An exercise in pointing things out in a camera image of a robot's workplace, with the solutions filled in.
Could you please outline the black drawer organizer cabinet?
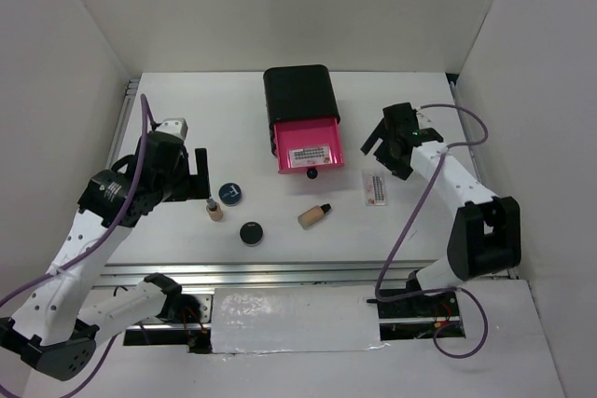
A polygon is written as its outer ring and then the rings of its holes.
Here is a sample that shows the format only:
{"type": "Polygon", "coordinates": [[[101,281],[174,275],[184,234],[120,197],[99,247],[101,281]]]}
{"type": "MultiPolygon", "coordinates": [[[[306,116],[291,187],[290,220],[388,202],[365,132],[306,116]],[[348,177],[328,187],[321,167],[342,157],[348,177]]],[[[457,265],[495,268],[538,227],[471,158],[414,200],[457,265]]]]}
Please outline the black drawer organizer cabinet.
{"type": "Polygon", "coordinates": [[[274,126],[281,122],[334,117],[340,112],[329,70],[323,64],[272,67],[263,73],[271,153],[274,126]]]}

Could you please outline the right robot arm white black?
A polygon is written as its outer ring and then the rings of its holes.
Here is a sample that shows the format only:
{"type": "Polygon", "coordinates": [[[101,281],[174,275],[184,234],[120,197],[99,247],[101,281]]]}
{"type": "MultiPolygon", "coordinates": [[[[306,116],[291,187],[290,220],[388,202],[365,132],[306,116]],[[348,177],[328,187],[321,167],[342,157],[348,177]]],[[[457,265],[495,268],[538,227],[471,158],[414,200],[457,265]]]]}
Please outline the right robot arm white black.
{"type": "Polygon", "coordinates": [[[362,153],[373,154],[398,179],[407,180],[418,173],[427,185],[375,286],[382,286],[385,273],[431,193],[442,198],[452,216],[445,255],[412,272],[407,281],[407,307],[423,316],[437,306],[438,294],[520,264],[521,208],[512,197],[500,197],[484,186],[451,154],[458,143],[447,144],[435,129],[421,128],[418,110],[410,103],[387,106],[382,113],[381,121],[363,143],[362,153]]]}

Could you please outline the black lid powder jar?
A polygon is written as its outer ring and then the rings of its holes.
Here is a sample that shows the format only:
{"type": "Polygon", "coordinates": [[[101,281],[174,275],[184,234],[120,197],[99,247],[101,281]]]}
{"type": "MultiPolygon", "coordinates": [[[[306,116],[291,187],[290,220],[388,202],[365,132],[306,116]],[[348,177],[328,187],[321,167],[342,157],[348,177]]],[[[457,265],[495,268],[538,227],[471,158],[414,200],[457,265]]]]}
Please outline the black lid powder jar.
{"type": "Polygon", "coordinates": [[[239,238],[248,247],[259,245],[264,238],[262,225],[255,221],[244,223],[239,230],[239,238]]]}

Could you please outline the navy lid powder jar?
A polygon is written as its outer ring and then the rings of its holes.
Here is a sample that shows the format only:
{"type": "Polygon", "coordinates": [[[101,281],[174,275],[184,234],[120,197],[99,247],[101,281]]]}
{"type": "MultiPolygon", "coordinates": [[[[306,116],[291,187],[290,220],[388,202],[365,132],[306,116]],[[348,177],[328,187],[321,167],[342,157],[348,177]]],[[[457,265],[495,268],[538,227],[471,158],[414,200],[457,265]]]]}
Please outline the navy lid powder jar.
{"type": "Polygon", "coordinates": [[[243,200],[242,189],[233,182],[223,184],[218,189],[218,196],[221,202],[228,207],[236,206],[243,200]]]}

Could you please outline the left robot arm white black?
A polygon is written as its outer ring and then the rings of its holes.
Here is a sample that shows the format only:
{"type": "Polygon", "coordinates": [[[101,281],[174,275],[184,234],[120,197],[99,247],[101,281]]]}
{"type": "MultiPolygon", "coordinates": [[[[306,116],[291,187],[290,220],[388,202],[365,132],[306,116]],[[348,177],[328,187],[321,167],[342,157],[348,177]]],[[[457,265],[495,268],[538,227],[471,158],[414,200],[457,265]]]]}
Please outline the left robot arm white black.
{"type": "Polygon", "coordinates": [[[59,381],[78,375],[98,345],[150,318],[181,322],[200,302],[172,278],[152,273],[127,291],[86,307],[105,264],[144,216],[162,202],[207,199],[207,151],[194,151],[197,171],[180,136],[144,134],[134,154],[91,177],[66,240],[30,296],[1,321],[1,346],[34,370],[59,381]]]}

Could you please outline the false eyelash packet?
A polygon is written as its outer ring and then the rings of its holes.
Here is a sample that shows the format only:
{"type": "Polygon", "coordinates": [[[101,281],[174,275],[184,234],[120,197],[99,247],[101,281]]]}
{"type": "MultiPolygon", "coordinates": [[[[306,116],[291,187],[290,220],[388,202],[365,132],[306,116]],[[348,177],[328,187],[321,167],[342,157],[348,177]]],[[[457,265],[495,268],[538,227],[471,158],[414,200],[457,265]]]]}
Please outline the false eyelash packet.
{"type": "Polygon", "coordinates": [[[291,168],[328,165],[333,162],[328,145],[297,148],[288,151],[291,168]]]}
{"type": "Polygon", "coordinates": [[[362,170],[362,182],[367,206],[385,206],[387,192],[382,172],[362,170]]]}

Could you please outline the pink drawer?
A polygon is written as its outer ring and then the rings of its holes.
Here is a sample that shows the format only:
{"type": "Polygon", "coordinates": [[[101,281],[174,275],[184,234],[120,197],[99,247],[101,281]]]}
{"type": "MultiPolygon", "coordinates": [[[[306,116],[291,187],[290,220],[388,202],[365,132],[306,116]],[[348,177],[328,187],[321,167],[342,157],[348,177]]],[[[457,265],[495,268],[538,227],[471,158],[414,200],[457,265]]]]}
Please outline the pink drawer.
{"type": "Polygon", "coordinates": [[[335,117],[279,122],[273,126],[273,136],[280,174],[304,173],[315,179],[321,171],[344,167],[335,117]]]}

